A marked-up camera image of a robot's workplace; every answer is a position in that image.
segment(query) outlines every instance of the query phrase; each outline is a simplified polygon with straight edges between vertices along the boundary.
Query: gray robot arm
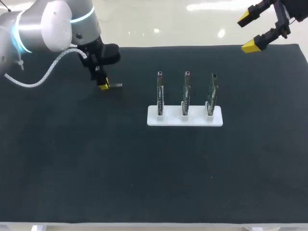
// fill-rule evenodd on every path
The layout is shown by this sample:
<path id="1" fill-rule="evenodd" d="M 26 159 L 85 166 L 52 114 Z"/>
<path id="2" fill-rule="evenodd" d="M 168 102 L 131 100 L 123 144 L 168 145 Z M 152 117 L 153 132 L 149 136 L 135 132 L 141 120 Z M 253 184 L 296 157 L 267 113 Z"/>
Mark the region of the gray robot arm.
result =
<path id="1" fill-rule="evenodd" d="M 120 59 L 115 44 L 104 44 L 92 0 L 37 0 L 23 12 L 0 15 L 0 75 L 23 53 L 61 52 L 71 43 L 85 52 L 82 63 L 97 85 L 108 83 L 103 66 Z"/>

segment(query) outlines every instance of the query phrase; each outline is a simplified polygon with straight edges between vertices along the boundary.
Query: white floor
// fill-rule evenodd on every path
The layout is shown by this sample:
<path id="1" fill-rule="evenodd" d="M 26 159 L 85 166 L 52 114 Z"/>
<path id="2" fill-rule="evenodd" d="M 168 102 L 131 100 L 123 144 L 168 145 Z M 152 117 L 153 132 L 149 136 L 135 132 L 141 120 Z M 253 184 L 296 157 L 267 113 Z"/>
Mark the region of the white floor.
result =
<path id="1" fill-rule="evenodd" d="M 34 2 L 34 0 L 3 1 L 14 11 L 24 10 Z M 277 20 L 274 10 L 269 9 L 257 21 L 245 28 L 237 25 L 238 19 L 246 9 L 259 0 L 93 0 L 93 2 L 101 24 L 103 41 L 117 43 L 121 47 L 245 44 L 257 34 L 265 33 L 274 27 Z M 5 10 L 1 6 L 0 13 L 2 12 Z M 274 43 L 298 43 L 308 58 L 308 19 L 302 23 L 294 22 L 290 28 L 292 33 L 289 39 L 279 38 Z M 11 225 L 10 228 L 13 231 L 31 231 L 32 226 Z M 98 231 L 102 228 L 48 228 L 48 231 L 55 230 Z M 240 229 L 202 228 L 202 230 L 239 231 Z"/>

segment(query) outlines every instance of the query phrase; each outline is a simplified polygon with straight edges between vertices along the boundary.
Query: white stand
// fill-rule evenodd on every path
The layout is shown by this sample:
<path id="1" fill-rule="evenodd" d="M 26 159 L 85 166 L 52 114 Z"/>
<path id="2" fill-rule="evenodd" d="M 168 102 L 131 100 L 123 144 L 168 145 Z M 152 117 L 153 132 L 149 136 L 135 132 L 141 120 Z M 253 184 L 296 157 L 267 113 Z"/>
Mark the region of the white stand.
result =
<path id="1" fill-rule="evenodd" d="M 207 115 L 207 102 L 205 106 L 189 106 L 188 115 L 183 115 L 182 105 L 164 105 L 163 115 L 157 115 L 157 105 L 148 108 L 149 126 L 197 126 L 197 127 L 221 127 L 221 108 L 215 106 L 213 116 Z"/>

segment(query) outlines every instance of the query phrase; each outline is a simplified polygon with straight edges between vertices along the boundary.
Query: electronic component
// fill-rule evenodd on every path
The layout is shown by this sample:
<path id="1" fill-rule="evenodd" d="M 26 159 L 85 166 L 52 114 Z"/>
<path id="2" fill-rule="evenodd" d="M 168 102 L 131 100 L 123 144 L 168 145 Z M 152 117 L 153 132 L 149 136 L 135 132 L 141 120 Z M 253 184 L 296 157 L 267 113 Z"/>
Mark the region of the electronic component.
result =
<path id="1" fill-rule="evenodd" d="M 210 81 L 210 86 L 208 89 L 208 95 L 207 95 L 207 114 L 209 116 L 213 115 L 215 104 L 217 100 L 217 90 L 218 90 L 218 81 L 217 81 L 217 75 L 212 74 L 212 78 Z"/>
<path id="2" fill-rule="evenodd" d="M 189 71 L 185 72 L 185 85 L 183 91 L 183 116 L 188 116 L 189 102 L 191 97 L 191 73 Z"/>
<path id="3" fill-rule="evenodd" d="M 157 112 L 162 116 L 164 110 L 164 85 L 163 73 L 161 71 L 157 74 Z"/>

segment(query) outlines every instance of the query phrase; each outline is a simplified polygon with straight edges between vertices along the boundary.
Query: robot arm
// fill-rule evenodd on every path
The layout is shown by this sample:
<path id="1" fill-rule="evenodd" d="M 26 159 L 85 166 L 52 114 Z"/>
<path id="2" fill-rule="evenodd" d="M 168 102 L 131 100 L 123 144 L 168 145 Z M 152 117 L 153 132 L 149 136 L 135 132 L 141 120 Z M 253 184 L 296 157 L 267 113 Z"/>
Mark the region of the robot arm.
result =
<path id="1" fill-rule="evenodd" d="M 242 46 L 245 53 L 262 51 L 267 45 L 276 40 L 279 36 L 288 38 L 291 33 L 289 24 L 290 18 L 295 18 L 302 22 L 308 17 L 308 1 L 307 0 L 263 0 L 255 6 L 250 6 L 246 13 L 241 17 L 238 24 L 244 27 L 252 21 L 258 19 L 260 14 L 274 5 L 278 21 L 275 28 L 270 29 L 262 36 L 258 35 L 253 40 Z"/>
<path id="2" fill-rule="evenodd" d="M 0 74 L 9 70 L 18 53 L 61 52 L 73 43 L 86 53 L 88 58 L 81 60 L 91 79 L 108 89 L 103 66 L 119 61 L 119 47 L 104 44 L 100 35 L 92 0 L 37 0 L 26 11 L 0 16 L 0 41 L 7 44 L 0 49 Z"/>

